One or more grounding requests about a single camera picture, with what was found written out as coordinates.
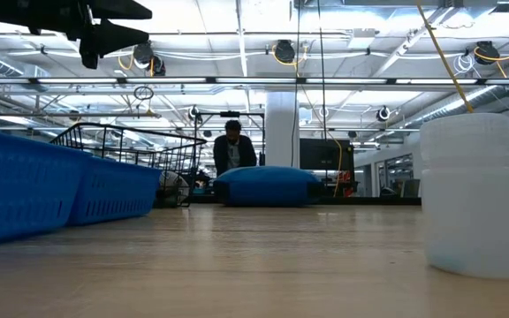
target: white plastic bottle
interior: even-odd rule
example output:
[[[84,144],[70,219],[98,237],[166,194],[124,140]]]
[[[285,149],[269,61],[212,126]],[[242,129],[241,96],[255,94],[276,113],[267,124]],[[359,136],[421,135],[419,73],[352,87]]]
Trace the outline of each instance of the white plastic bottle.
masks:
[[[469,114],[421,129],[428,263],[509,278],[509,117]]]

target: blue bin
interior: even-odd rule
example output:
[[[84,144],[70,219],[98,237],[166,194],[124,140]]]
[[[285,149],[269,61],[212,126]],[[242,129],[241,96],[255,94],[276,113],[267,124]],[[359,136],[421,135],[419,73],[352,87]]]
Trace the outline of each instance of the blue bin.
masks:
[[[90,158],[69,224],[83,225],[144,216],[152,209],[160,170]]]
[[[0,240],[64,226],[88,159],[0,133]]]

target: blue cushion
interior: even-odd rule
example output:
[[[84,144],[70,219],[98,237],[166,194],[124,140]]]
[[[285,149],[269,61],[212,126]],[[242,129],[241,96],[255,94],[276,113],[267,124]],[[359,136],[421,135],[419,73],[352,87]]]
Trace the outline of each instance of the blue cushion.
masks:
[[[242,207],[300,207],[316,203],[322,182],[313,174],[289,167],[248,167],[229,170],[215,182],[217,198]]]

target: wire basket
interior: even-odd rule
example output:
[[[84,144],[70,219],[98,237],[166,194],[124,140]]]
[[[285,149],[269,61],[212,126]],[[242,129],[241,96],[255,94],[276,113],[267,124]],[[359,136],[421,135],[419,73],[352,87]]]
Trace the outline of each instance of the wire basket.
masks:
[[[117,125],[78,123],[50,143],[161,171],[157,205],[181,206],[194,193],[204,139]]]

